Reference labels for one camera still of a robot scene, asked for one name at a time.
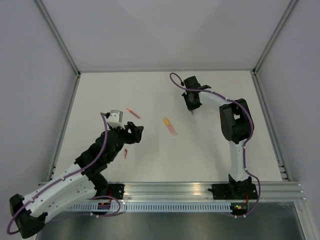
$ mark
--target metal bracket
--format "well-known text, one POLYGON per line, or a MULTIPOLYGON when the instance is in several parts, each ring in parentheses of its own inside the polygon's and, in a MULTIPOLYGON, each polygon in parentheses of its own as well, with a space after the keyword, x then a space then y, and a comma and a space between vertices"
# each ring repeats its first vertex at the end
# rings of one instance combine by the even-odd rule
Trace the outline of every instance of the metal bracket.
POLYGON ((107 193, 118 200, 122 200, 124 199, 125 185, 119 183, 109 184, 107 193))
POLYGON ((246 200, 246 195, 251 200, 258 199, 258 191, 254 183, 250 184, 236 197, 230 191, 229 184, 212 184, 208 191, 212 192, 214 200, 246 200))

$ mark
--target red pen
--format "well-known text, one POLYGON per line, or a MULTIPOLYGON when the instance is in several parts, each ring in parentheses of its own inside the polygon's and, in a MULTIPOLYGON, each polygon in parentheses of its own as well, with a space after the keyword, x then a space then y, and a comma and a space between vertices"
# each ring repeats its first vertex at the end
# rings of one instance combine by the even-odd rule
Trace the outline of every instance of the red pen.
POLYGON ((134 111, 132 111, 130 108, 126 108, 128 111, 129 111, 129 113, 131 113, 133 116, 135 116, 137 119, 140 119, 141 117, 138 115, 138 114, 136 114, 134 111))

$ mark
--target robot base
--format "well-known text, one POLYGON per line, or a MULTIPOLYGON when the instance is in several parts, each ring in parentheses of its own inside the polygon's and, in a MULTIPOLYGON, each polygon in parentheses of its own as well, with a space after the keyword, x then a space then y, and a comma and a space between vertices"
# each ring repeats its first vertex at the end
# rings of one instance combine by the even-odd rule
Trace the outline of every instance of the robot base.
POLYGON ((212 192, 214 200, 246 200, 247 196, 250 200, 258 199, 257 187, 251 177, 236 182, 229 174, 229 183, 212 184, 208 191, 212 192))

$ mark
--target metal profile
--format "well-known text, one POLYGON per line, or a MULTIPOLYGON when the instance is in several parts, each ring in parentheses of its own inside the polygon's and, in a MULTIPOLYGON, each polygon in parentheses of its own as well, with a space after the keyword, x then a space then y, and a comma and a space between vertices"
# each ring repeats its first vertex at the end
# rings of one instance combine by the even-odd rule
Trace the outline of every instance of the metal profile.
POLYGON ((192 68, 192 67, 184 67, 184 68, 116 68, 116 69, 100 69, 100 70, 82 70, 82 74, 92 74, 92 73, 152 73, 152 72, 190 72, 190 71, 202 71, 202 72, 212 72, 212 71, 251 71, 252 68, 234 68, 234 67, 205 67, 205 68, 192 68))
POLYGON ((33 2, 36 5, 36 7, 38 8, 41 16, 43 17, 44 21, 46 22, 50 32, 52 33, 53 37, 56 40, 56 42, 58 43, 58 46, 62 50, 62 53, 63 53, 65 59, 67 60, 67 62, 69 63, 69 65, 71 66, 74 74, 77 77, 79 77, 80 71, 75 64, 75 61, 71 57, 71 54, 70 54, 68 48, 66 47, 66 44, 64 43, 60 33, 58 32, 56 25, 54 24, 52 18, 50 17, 50 14, 49 14, 48 10, 46 9, 46 6, 42 2, 42 0, 33 0, 33 2))
POLYGON ((265 121, 267 130, 268 130, 270 139, 271 139, 271 143, 272 143, 272 147, 273 147, 273 151, 274 151, 276 160, 277 160, 278 164, 280 164, 281 167, 284 168, 284 170, 285 170, 284 173, 286 174, 286 178, 287 178, 288 181, 290 181, 290 174, 288 174, 288 170, 287 170, 286 165, 284 163, 284 157, 283 157, 283 154, 282 154, 282 150, 281 150, 281 146, 280 146, 280 143, 279 143, 279 139, 278 139, 278 135, 277 135, 277 132, 276 132, 276 128, 275 128, 275 125, 273 123, 273 120, 272 120, 272 117, 271 117, 271 114, 270 114, 270 110, 269 110, 268 105, 266 103, 266 98, 265 98, 265 95, 264 95, 264 93, 262 91, 259 78, 254 73, 254 71, 251 71, 250 73, 251 73, 253 85, 254 85, 254 88, 255 88, 255 91, 256 91, 260 106, 261 106, 261 110, 262 110, 262 114, 263 114, 263 117, 264 117, 264 121, 265 121))
POLYGON ((278 164, 278 167, 279 167, 282 181, 288 181, 288 175, 287 175, 287 171, 285 169, 285 166, 283 164, 278 164))
MULTIPOLYGON (((227 182, 122 182, 125 184, 123 200, 130 202, 154 203, 205 203, 226 202, 214 200, 208 189, 211 184, 227 182)), ((305 202, 305 194, 298 182, 261 182, 260 202, 305 202)))
POLYGON ((314 221, 311 220, 310 214, 307 211, 307 206, 305 202, 295 202, 295 210, 297 212, 301 228, 305 239, 307 240, 317 240, 320 236, 316 236, 316 226, 313 225, 314 221))
POLYGON ((52 156, 52 159, 50 161, 50 170, 49 170, 49 173, 48 173, 47 178, 46 178, 47 181, 52 180, 52 177, 53 177, 53 174, 54 174, 54 171, 55 171, 55 168, 56 168, 56 164, 57 164, 58 157, 59 157, 59 154, 60 154, 62 142, 63 142, 64 137, 65 137, 65 133, 66 133, 69 117, 70 117, 70 114, 71 114, 71 109, 72 109, 72 106, 73 106, 74 101, 75 101, 75 97, 76 97, 76 93, 77 93, 80 77, 81 77, 81 75, 79 75, 76 78, 76 80, 74 81, 73 91, 72 91, 72 94, 70 96, 68 108, 67 108, 67 111, 66 111, 66 113, 64 115, 64 118, 63 118, 63 123, 62 123, 61 129, 59 131, 57 142, 56 142, 56 144, 54 146, 53 156, 52 156))
POLYGON ((290 17, 290 15, 292 14, 293 10, 295 9, 297 3, 299 2, 299 0, 291 0, 288 4, 288 6, 286 7, 280 21, 278 22, 277 26, 275 27, 269 41, 267 42, 258 62, 256 63, 253 72, 257 73, 262 65, 262 63, 264 62, 264 60, 266 59, 270 49, 272 48, 273 44, 275 43, 275 41, 277 40, 279 33, 282 31, 285 23, 287 22, 288 18, 290 17))
MULTIPOLYGON (((69 207, 66 212, 106 212, 117 211, 118 204, 99 205, 101 201, 83 201, 69 207)), ((120 213, 230 213, 229 202, 122 202, 120 213)))

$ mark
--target red object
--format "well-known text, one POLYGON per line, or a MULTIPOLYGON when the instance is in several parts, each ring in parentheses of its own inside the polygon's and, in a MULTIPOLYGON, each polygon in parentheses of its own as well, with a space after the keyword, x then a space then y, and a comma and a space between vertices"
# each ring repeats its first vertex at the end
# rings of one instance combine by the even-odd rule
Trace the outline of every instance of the red object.
POLYGON ((248 202, 249 202, 249 196, 248 196, 248 194, 246 194, 246 195, 245 195, 245 197, 246 197, 245 204, 247 205, 247 204, 248 204, 248 202))
POLYGON ((138 115, 138 114, 136 114, 134 111, 132 111, 130 108, 126 108, 128 111, 129 111, 129 113, 131 113, 133 116, 135 116, 137 119, 140 119, 141 117, 138 115))
MULTIPOLYGON (((112 192, 111 192, 111 190, 109 190, 109 196, 112 196, 112 192)), ((112 201, 112 199, 110 198, 110 199, 109 199, 108 204, 110 204, 110 203, 111 203, 111 201, 112 201)))

